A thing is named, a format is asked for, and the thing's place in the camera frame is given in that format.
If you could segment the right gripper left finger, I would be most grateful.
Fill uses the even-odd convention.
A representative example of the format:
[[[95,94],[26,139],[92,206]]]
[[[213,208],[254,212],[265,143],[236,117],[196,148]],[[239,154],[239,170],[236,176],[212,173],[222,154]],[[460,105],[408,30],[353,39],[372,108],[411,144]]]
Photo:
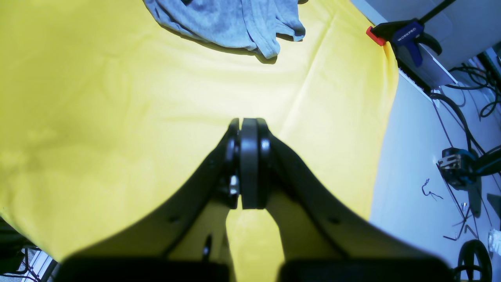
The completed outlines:
[[[188,180],[130,227],[66,259],[56,282],[231,282],[225,223],[240,196],[241,140],[233,119]]]

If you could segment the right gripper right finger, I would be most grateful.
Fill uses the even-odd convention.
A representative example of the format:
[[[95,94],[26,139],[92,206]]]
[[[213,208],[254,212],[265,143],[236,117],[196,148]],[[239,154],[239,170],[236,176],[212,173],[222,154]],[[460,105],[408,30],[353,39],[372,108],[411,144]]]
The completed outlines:
[[[281,282],[452,282],[440,259],[358,216],[273,136],[250,120],[250,206],[278,226],[286,259]]]

